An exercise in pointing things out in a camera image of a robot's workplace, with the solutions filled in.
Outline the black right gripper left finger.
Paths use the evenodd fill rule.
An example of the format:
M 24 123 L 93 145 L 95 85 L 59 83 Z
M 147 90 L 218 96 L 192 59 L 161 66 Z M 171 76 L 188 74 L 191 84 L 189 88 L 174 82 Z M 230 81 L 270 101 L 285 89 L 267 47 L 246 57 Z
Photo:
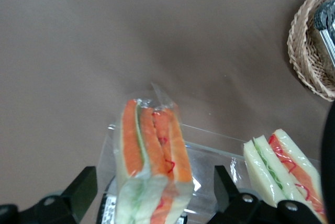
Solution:
M 96 167 L 87 166 L 60 195 L 47 196 L 24 211 L 1 205 L 1 223 L 80 223 L 96 195 Z

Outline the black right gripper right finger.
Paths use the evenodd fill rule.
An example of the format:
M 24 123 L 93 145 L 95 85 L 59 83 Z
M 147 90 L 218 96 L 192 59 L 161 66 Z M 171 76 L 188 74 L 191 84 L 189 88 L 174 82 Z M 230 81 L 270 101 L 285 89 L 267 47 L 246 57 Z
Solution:
M 272 207 L 250 193 L 238 191 L 226 168 L 214 168 L 214 194 L 217 212 L 208 223 L 320 223 L 304 204 L 282 200 Z

